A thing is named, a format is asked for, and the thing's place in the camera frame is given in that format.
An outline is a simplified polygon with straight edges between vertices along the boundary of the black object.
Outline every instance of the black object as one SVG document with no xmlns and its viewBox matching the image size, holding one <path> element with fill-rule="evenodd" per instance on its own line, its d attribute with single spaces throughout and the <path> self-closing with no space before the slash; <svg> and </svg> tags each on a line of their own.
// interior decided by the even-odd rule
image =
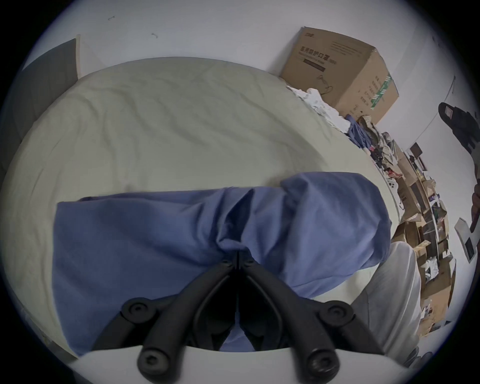
<svg viewBox="0 0 480 384">
<path fill-rule="evenodd" d="M 469 147 L 475 148 L 480 142 L 480 129 L 475 118 L 469 112 L 447 103 L 438 105 L 438 114 L 468 153 L 471 153 Z"/>
<path fill-rule="evenodd" d="M 383 355 L 368 328 L 342 301 L 300 298 L 248 253 L 222 261 L 178 295 L 127 301 L 93 350 L 143 345 L 137 366 L 153 383 L 173 382 L 188 345 L 219 350 L 240 313 L 256 351 L 291 347 L 299 380 L 326 383 L 338 372 L 336 348 Z"/>
</svg>

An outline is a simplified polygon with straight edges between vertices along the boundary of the cardboard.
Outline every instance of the cardboard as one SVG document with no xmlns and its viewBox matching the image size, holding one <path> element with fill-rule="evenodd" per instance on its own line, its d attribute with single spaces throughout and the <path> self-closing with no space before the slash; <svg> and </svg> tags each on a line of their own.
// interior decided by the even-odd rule
<svg viewBox="0 0 480 384">
<path fill-rule="evenodd" d="M 425 221 L 425 218 L 421 216 L 420 221 L 417 221 L 417 228 L 423 228 L 425 225 L 427 225 L 427 222 Z"/>
<path fill-rule="evenodd" d="M 345 117 L 378 123 L 398 91 L 377 49 L 349 36 L 304 27 L 280 75 L 292 87 L 318 89 Z"/>
<path fill-rule="evenodd" d="M 428 240 L 424 240 L 419 245 L 417 245 L 416 247 L 413 247 L 413 251 L 415 252 L 415 254 L 417 256 L 417 259 L 421 256 L 425 256 L 425 257 L 427 256 L 427 247 L 430 244 L 431 243 Z"/>
<path fill-rule="evenodd" d="M 405 212 L 402 216 L 400 222 L 404 222 L 415 216 L 416 214 L 421 214 L 420 205 L 415 198 L 412 190 L 407 186 L 407 183 L 404 178 L 399 178 L 396 180 L 398 184 L 398 196 L 403 203 Z"/>
<path fill-rule="evenodd" d="M 425 274 L 423 273 L 422 275 L 422 269 L 423 268 L 419 268 L 419 272 L 422 281 L 425 281 Z M 421 308 L 423 309 L 430 304 L 430 308 L 432 309 L 432 312 L 420 321 L 420 337 L 427 335 L 433 324 L 438 323 L 445 318 L 452 297 L 455 274 L 450 273 L 450 260 L 440 260 L 438 270 L 438 276 L 435 279 L 430 280 L 420 289 Z"/>
<path fill-rule="evenodd" d="M 397 241 L 407 242 L 407 237 L 405 236 L 405 225 L 406 223 L 402 223 L 396 227 L 395 234 L 392 237 L 392 243 Z"/>
<path fill-rule="evenodd" d="M 432 326 L 435 323 L 442 321 L 445 318 L 447 309 L 448 309 L 448 300 L 450 298 L 450 287 L 444 288 L 439 292 L 434 293 L 429 296 L 430 308 L 432 312 L 420 321 L 419 325 L 419 336 L 426 336 Z"/>
<path fill-rule="evenodd" d="M 412 185 L 410 185 L 410 189 L 415 195 L 415 199 L 419 203 L 422 213 L 430 211 L 430 202 L 428 200 L 427 193 L 423 188 L 422 182 L 420 180 L 417 180 Z"/>
<path fill-rule="evenodd" d="M 437 183 L 434 179 L 425 180 L 422 184 L 428 197 L 436 194 L 435 187 L 437 186 Z"/>
<path fill-rule="evenodd" d="M 452 277 L 450 273 L 450 262 L 447 259 L 439 260 L 438 262 L 438 275 L 435 279 L 430 280 L 426 286 L 425 290 L 421 293 L 420 298 L 422 300 L 427 300 L 436 293 L 448 288 L 450 289 L 452 285 Z M 448 303 L 448 298 L 450 297 L 450 291 L 448 292 L 446 302 Z"/>
<path fill-rule="evenodd" d="M 407 185 L 410 186 L 414 184 L 419 179 L 419 177 L 412 164 L 410 163 L 410 160 L 401 150 L 397 152 L 397 157 L 398 167 L 402 171 L 402 175 L 405 178 Z"/>
<path fill-rule="evenodd" d="M 445 239 L 438 243 L 438 254 L 442 254 L 448 250 L 448 240 Z"/>
</svg>

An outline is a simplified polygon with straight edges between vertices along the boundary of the black knob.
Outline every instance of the black knob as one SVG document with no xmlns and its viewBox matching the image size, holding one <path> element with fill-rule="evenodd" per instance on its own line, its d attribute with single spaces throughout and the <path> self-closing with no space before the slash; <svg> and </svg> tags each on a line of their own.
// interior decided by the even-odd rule
<svg viewBox="0 0 480 384">
<path fill-rule="evenodd" d="M 311 375 L 322 378 L 333 377 L 340 367 L 340 362 L 334 351 L 314 352 L 309 357 L 307 364 Z"/>
<path fill-rule="evenodd" d="M 152 376 L 160 376 L 168 371 L 168 357 L 157 349 L 146 349 L 138 357 L 137 366 L 140 372 Z"/>
</svg>

